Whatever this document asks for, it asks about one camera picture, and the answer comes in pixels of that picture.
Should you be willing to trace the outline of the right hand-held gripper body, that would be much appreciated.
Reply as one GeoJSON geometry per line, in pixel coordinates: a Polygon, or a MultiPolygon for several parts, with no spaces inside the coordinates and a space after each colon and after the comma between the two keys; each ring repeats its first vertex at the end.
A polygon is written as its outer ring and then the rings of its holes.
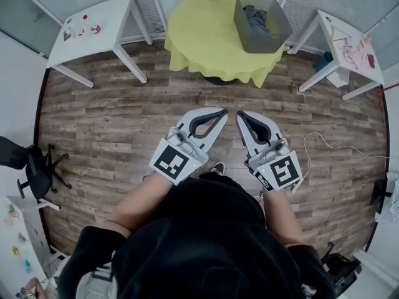
{"type": "Polygon", "coordinates": [[[265,192],[274,192],[296,185],[302,172],[296,152],[281,138],[269,144],[257,145],[253,140],[245,141],[247,160],[244,164],[261,183],[265,192]]]}

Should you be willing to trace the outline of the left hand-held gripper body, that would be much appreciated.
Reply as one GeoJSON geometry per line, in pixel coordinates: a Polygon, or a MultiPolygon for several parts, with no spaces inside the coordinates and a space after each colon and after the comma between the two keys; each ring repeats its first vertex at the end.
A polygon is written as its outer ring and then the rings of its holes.
{"type": "Polygon", "coordinates": [[[175,186],[208,162],[208,155],[177,127],[162,138],[150,161],[150,168],[175,186]]]}

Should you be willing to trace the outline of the grey plastic basket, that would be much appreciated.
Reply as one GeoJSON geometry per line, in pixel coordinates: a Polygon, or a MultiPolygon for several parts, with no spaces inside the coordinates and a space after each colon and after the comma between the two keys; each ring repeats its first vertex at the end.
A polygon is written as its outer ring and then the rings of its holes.
{"type": "Polygon", "coordinates": [[[273,54],[292,34],[292,27],[276,0],[236,0],[234,22],[243,49],[250,54],[273,54]],[[244,13],[244,7],[253,5],[267,11],[266,26],[271,37],[250,37],[250,26],[244,13]]]}

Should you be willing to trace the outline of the grey clothes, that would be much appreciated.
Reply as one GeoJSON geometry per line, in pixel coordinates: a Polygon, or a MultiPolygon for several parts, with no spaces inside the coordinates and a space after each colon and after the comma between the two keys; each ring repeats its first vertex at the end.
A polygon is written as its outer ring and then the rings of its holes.
{"type": "Polygon", "coordinates": [[[267,11],[257,9],[253,5],[247,5],[243,10],[250,26],[250,37],[271,37],[270,30],[266,26],[267,11]]]}

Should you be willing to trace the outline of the person's left forearm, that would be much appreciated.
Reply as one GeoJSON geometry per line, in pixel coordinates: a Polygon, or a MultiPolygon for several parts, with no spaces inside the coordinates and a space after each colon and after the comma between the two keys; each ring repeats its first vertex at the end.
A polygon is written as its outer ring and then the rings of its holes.
{"type": "Polygon", "coordinates": [[[129,237],[145,224],[172,186],[162,175],[151,174],[113,208],[100,227],[129,237]]]}

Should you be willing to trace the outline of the person's right forearm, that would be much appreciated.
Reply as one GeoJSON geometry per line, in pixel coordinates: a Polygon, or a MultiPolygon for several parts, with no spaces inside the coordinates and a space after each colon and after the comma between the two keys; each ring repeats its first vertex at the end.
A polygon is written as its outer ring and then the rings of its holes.
{"type": "Polygon", "coordinates": [[[286,247],[304,244],[299,223],[284,190],[263,195],[267,228],[286,247]]]}

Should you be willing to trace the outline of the round yellow-green table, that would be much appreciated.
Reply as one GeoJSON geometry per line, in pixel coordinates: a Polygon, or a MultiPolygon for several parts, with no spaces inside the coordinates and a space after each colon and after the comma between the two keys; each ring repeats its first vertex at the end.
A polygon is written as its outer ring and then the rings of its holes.
{"type": "Polygon", "coordinates": [[[272,54],[245,52],[234,23],[235,5],[236,0],[182,1],[167,23],[170,70],[188,69],[224,82],[252,81],[262,87],[284,49],[272,54]]]}

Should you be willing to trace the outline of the teal bag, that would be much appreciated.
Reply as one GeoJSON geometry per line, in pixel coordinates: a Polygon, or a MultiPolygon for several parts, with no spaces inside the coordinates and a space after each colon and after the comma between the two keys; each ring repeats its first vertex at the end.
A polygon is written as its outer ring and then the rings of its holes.
{"type": "Polygon", "coordinates": [[[324,52],[324,54],[320,56],[313,65],[315,71],[320,72],[324,67],[331,63],[333,59],[334,58],[331,52],[324,52]]]}

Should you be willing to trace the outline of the person's black clothing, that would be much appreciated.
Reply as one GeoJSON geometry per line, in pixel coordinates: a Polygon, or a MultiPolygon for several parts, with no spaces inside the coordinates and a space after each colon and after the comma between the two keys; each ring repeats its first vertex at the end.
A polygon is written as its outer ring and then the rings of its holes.
{"type": "Polygon", "coordinates": [[[337,299],[317,251],[281,244],[264,203],[214,172],[173,185],[127,238],[100,224],[81,231],[59,299],[110,286],[114,299],[337,299]]]}

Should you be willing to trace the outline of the pink garment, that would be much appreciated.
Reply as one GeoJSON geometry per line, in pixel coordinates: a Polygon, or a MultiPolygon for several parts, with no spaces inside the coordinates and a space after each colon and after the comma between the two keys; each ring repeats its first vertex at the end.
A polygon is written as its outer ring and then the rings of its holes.
{"type": "Polygon", "coordinates": [[[356,69],[361,69],[368,64],[367,55],[363,48],[359,49],[356,46],[344,43],[341,47],[341,51],[344,59],[356,69]]]}

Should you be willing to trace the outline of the white crumpled cloth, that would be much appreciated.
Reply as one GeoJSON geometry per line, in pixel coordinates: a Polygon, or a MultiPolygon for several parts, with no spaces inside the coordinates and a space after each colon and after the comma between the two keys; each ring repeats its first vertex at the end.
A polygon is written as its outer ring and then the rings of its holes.
{"type": "Polygon", "coordinates": [[[389,214],[395,224],[399,224],[399,174],[387,172],[387,179],[394,182],[393,193],[390,198],[389,214]]]}

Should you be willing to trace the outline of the white side table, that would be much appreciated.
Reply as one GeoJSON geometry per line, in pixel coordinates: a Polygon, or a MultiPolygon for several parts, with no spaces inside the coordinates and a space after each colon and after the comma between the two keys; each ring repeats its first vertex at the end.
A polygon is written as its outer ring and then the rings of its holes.
{"type": "Polygon", "coordinates": [[[112,51],[139,81],[147,83],[146,75],[138,68],[120,43],[129,15],[134,18],[147,44],[151,45],[153,40],[135,0],[108,0],[81,10],[67,18],[54,42],[46,67],[55,69],[92,88],[93,82],[68,69],[64,64],[89,55],[112,51]],[[87,15],[87,32],[79,37],[76,30],[77,21],[84,14],[87,15]],[[92,24],[101,27],[98,34],[91,32],[90,26],[92,24]],[[68,27],[72,28],[72,37],[64,41],[63,32],[68,27]]]}
{"type": "Polygon", "coordinates": [[[316,28],[321,27],[324,33],[325,39],[328,43],[330,52],[333,55],[333,61],[329,63],[326,67],[324,67],[320,72],[316,72],[311,78],[309,78],[306,82],[304,82],[300,87],[299,91],[304,92],[311,88],[313,85],[321,81],[323,78],[326,78],[328,75],[335,72],[337,69],[344,69],[349,72],[355,72],[363,77],[366,77],[370,80],[370,83],[355,89],[345,95],[342,96],[343,100],[349,100],[357,95],[363,94],[375,87],[379,87],[384,84],[384,78],[382,74],[382,70],[377,60],[377,56],[375,55],[374,49],[371,48],[367,50],[365,53],[373,54],[375,58],[375,68],[371,69],[369,64],[366,64],[361,69],[356,69],[353,65],[349,64],[343,57],[341,47],[344,43],[351,44],[353,46],[358,47],[360,38],[366,37],[358,29],[353,26],[347,24],[346,22],[331,16],[323,11],[318,10],[314,19],[310,22],[309,26],[305,29],[302,35],[299,37],[299,40],[294,44],[292,48],[292,54],[296,54],[305,42],[311,37],[316,28]],[[341,31],[349,34],[352,38],[346,40],[340,40],[331,43],[330,35],[331,35],[331,25],[335,25],[341,31]]]}

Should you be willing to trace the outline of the black office chair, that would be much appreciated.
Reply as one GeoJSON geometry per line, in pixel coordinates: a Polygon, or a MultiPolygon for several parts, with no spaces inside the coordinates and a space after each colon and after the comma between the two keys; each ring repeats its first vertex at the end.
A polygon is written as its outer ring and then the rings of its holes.
{"type": "Polygon", "coordinates": [[[72,185],[66,183],[55,170],[58,164],[69,158],[62,154],[55,161],[52,160],[54,145],[48,145],[48,152],[44,154],[37,145],[22,147],[11,140],[0,136],[0,166],[22,170],[26,172],[27,181],[21,183],[17,180],[17,187],[22,198],[25,198],[24,189],[30,187],[36,200],[42,199],[49,191],[54,193],[54,179],[57,179],[67,189],[72,185]]]}

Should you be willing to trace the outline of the white desk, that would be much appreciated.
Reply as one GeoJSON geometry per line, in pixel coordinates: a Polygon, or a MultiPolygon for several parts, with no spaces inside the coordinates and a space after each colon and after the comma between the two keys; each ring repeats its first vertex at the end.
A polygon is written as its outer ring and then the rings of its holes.
{"type": "Polygon", "coordinates": [[[56,269],[33,197],[0,197],[0,292],[6,298],[36,277],[47,288],[56,269]]]}

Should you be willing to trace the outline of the white rail frame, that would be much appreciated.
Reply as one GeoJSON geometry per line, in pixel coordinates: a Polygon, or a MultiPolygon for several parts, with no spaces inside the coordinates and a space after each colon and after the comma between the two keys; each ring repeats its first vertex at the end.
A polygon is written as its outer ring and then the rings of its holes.
{"type": "Polygon", "coordinates": [[[358,250],[353,256],[361,262],[362,272],[356,286],[357,299],[399,299],[399,272],[374,256],[358,250]]]}

